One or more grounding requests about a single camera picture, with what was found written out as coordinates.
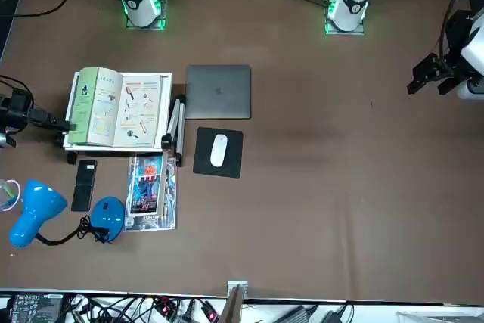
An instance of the open book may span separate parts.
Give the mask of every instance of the open book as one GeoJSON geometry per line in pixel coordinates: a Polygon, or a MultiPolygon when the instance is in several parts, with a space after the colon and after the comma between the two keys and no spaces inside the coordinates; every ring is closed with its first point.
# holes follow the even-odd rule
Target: open book
{"type": "Polygon", "coordinates": [[[155,147],[161,138],[157,133],[166,132],[168,118],[170,88],[163,87],[163,82],[159,74],[123,75],[107,68],[83,68],[70,114],[75,127],[69,132],[69,143],[155,147]]]}

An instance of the lamp cord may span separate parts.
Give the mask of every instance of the lamp cord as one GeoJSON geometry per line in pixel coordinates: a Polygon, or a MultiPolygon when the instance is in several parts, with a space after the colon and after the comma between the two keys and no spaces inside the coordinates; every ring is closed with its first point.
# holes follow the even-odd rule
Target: lamp cord
{"type": "Polygon", "coordinates": [[[77,236],[78,239],[82,239],[87,234],[93,234],[94,241],[100,241],[104,244],[105,242],[107,242],[109,230],[103,227],[94,227],[93,225],[91,225],[91,219],[89,218],[89,216],[84,216],[81,218],[79,226],[77,226],[77,228],[70,234],[68,234],[65,238],[57,241],[51,241],[42,236],[40,233],[37,233],[36,239],[48,246],[58,246],[68,242],[68,240],[70,240],[74,236],[77,236]]]}

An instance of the lamp shade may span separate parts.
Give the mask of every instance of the lamp shade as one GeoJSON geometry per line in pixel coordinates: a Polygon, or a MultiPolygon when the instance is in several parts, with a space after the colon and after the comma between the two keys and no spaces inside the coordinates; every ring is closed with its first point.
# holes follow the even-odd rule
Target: lamp shade
{"type": "Polygon", "coordinates": [[[53,219],[67,206],[62,195],[34,179],[29,179],[23,192],[23,211],[8,239],[15,247],[28,246],[42,224],[53,219]]]}

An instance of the white computer mouse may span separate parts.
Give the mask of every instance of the white computer mouse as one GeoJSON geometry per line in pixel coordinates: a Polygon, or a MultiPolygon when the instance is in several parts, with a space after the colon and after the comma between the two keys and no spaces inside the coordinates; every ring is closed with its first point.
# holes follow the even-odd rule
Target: white computer mouse
{"type": "Polygon", "coordinates": [[[227,150],[227,137],[223,134],[217,134],[213,139],[212,153],[210,162],[213,166],[219,168],[224,163],[225,151],[227,150]]]}

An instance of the black mouse pad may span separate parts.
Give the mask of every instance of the black mouse pad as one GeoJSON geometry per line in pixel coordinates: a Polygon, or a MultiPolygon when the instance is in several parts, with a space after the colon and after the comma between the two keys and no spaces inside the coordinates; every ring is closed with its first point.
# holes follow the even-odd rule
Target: black mouse pad
{"type": "Polygon", "coordinates": [[[237,130],[198,128],[195,146],[194,173],[218,175],[221,177],[240,178],[242,165],[242,144],[244,134],[237,130]],[[213,141],[217,134],[227,137],[224,163],[217,168],[210,162],[213,141]]]}

